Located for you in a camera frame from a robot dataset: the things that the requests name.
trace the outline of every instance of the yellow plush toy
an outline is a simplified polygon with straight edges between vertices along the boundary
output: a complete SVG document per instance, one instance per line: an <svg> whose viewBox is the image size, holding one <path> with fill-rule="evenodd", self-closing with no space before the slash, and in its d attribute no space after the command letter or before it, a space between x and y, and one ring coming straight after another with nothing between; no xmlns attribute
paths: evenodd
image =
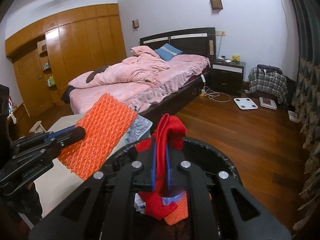
<svg viewBox="0 0 320 240"><path fill-rule="evenodd" d="M240 62L240 56L239 55L232 55L231 61L239 63Z"/></svg>

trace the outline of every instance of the curtain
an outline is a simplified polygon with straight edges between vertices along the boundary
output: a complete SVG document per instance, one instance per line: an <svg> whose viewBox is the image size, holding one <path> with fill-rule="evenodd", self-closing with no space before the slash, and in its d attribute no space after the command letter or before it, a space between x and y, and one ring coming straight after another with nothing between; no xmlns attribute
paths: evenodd
<svg viewBox="0 0 320 240"><path fill-rule="evenodd" d="M306 137L303 148L310 153L305 164L309 179L305 182L300 197L305 204L299 211L304 219L294 225L300 230L320 202L320 5L316 0L292 0L300 35L300 65L297 89L292 99L301 133Z"/></svg>

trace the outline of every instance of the black nightstand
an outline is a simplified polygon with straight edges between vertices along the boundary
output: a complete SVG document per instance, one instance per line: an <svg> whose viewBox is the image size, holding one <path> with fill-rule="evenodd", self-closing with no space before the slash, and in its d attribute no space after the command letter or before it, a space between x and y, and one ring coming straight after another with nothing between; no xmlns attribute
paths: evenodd
<svg viewBox="0 0 320 240"><path fill-rule="evenodd" d="M217 92L241 95L245 63L214 61L210 69L210 88Z"/></svg>

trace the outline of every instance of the wall outlet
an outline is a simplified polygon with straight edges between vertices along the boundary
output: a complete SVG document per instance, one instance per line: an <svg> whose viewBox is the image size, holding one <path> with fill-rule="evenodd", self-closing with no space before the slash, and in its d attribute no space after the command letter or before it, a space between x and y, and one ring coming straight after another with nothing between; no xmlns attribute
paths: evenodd
<svg viewBox="0 0 320 240"><path fill-rule="evenodd" d="M216 36L226 36L226 31L216 31Z"/></svg>

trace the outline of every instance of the screw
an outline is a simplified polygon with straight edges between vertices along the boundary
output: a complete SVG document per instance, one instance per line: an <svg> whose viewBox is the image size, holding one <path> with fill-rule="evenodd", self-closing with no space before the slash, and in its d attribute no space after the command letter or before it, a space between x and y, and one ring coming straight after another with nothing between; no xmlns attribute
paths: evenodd
<svg viewBox="0 0 320 240"><path fill-rule="evenodd" d="M140 168L142 166L142 162L140 161L134 161L133 163L131 163L132 167L134 168Z"/></svg>
<svg viewBox="0 0 320 240"><path fill-rule="evenodd" d="M183 168L189 168L191 166L191 163L188 162L188 161L183 161L180 163L180 165L183 167Z"/></svg>
<svg viewBox="0 0 320 240"><path fill-rule="evenodd" d="M226 171L220 171L219 172L219 177L221 179L227 179L229 177L229 174Z"/></svg>
<svg viewBox="0 0 320 240"><path fill-rule="evenodd" d="M102 179L103 177L103 172L102 171L96 171L94 174L93 174L93 177L95 179Z"/></svg>

